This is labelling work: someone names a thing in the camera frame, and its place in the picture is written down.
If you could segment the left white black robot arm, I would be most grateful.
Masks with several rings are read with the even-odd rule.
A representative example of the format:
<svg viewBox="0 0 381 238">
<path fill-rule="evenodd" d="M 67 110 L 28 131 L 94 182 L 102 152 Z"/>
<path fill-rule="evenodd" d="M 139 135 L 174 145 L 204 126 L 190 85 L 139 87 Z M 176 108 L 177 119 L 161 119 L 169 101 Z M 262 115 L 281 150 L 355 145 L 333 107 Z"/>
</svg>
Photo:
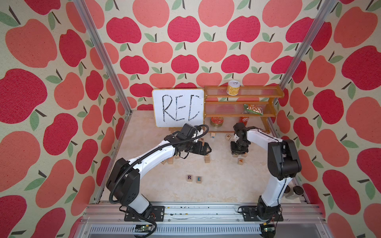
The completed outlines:
<svg viewBox="0 0 381 238">
<path fill-rule="evenodd" d="M 110 191 L 109 203 L 120 204 L 139 219 L 148 219 L 153 206 L 140 192 L 142 178 L 163 161 L 185 152 L 206 156 L 212 152 L 206 142 L 201 142 L 209 131 L 209 126 L 184 124 L 180 131 L 166 136 L 160 144 L 150 151 L 130 160 L 119 159 L 110 173 L 106 188 Z"/>
</svg>

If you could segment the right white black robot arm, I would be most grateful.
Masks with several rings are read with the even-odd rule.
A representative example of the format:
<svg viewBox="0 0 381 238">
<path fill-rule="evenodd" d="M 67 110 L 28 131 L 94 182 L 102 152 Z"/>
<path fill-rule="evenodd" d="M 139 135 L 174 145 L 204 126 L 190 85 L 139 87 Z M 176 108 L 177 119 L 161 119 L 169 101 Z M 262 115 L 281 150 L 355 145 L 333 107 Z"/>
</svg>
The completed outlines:
<svg viewBox="0 0 381 238">
<path fill-rule="evenodd" d="M 271 174 L 257 205 L 241 208 L 245 221 L 267 222 L 274 216 L 280 217 L 281 198 L 286 187 L 302 169 L 294 141 L 270 136 L 257 127 L 246 127 L 244 123 L 235 124 L 233 129 L 232 154 L 248 153 L 252 143 L 260 146 L 267 151 L 267 168 Z"/>
</svg>

